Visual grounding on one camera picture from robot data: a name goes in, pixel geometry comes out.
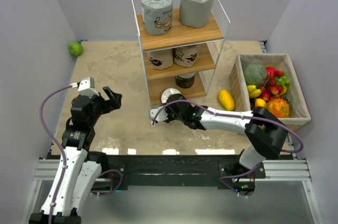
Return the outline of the black paper roll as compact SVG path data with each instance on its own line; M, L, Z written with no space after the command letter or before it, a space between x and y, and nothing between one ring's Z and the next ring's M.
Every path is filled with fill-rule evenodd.
M177 95L180 97L182 93L178 89L175 89L175 88L164 89L159 96L161 106L165 105L168 99L170 98L170 96L174 96L174 95Z

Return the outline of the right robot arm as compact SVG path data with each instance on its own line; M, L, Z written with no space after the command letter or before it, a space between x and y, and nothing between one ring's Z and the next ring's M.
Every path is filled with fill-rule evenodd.
M278 159L288 134L288 127L266 108L221 111L190 102L182 94L169 96L163 107L166 123L178 120L190 129L218 129L245 135L250 146L241 152L234 165L241 178L251 175L262 161Z

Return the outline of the orange fruit in basket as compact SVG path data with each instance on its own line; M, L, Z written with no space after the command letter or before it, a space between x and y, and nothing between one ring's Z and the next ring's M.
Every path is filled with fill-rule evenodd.
M263 108L266 108L267 106L267 103L265 100L261 99L261 98L257 98L256 101L255 101L255 107L258 108L258 107L263 107Z

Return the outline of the black base frame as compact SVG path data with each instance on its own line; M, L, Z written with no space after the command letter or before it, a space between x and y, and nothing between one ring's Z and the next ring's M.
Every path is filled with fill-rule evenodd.
M266 177L263 164L254 171L239 165L238 155L109 155L91 191L106 193L131 186L233 187L249 195Z

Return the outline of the brown roll sheep logo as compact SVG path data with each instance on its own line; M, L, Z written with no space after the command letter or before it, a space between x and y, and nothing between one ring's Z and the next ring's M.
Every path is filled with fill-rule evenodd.
M150 67L156 70L164 70L173 65L173 50L165 49L147 52Z

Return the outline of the red apple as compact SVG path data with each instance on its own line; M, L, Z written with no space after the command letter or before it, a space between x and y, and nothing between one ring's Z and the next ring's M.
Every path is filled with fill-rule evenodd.
M267 79L273 79L275 77L276 69L273 67L266 67Z

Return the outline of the grey roll cartoon print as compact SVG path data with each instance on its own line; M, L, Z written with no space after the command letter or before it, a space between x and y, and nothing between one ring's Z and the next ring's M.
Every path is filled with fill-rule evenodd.
M149 35L163 35L172 27L173 0L141 0L142 18Z

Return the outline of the green melon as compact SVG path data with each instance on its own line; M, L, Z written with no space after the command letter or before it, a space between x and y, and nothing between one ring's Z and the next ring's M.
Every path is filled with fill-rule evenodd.
M249 63L243 68L246 85L262 86L267 78L267 69L261 63Z

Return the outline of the green grapes bunch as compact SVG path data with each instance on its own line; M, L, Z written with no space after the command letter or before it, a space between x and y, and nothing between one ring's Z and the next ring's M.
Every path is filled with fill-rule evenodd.
M285 86L290 83L290 80L286 76L276 77L275 80L277 86Z

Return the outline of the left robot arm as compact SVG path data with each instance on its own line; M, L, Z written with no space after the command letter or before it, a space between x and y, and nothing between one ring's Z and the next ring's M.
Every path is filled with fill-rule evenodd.
M121 107L121 94L107 86L103 91L108 99L91 87L78 86L62 142L57 143L61 156L52 187L40 211L30 215L29 223L81 223L81 208L95 180L112 172L105 153L89 151L100 116Z

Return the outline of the woven basket white liner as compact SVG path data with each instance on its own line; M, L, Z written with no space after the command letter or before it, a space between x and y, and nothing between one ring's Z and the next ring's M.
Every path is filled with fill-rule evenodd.
M286 126L297 130L311 121L291 58L285 53L240 54L235 58L234 66L230 73L230 86L236 104L236 111L250 111L255 108L257 98L249 98L243 75L243 68L249 63L261 63L265 67L276 69L273 79L266 78L262 86L257 86L262 90L262 94L258 98L265 100L266 103L275 98L286 100L290 105L290 116L288 118L279 118ZM281 76L286 76L290 83L285 86L277 86L275 78Z

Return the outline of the orange horned melon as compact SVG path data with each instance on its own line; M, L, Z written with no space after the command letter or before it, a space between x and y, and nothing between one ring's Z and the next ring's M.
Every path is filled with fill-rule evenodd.
M267 103L267 109L277 118L288 118L290 116L289 103L281 98L275 98Z

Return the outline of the yellow mango fruit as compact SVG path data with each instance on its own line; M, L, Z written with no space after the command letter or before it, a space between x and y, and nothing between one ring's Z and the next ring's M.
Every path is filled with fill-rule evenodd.
M234 111L236 104L232 95L227 90L220 90L218 100L225 110Z

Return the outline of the green lime fruit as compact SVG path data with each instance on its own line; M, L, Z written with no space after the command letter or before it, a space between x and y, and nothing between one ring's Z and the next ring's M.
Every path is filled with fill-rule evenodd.
M80 56L83 53L83 46L79 42L72 42L69 45L69 52L74 56Z

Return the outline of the grey roll white label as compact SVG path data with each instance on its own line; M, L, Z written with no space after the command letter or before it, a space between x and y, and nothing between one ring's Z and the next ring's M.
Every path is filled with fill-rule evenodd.
M180 22L189 27L207 25L214 0L180 0Z

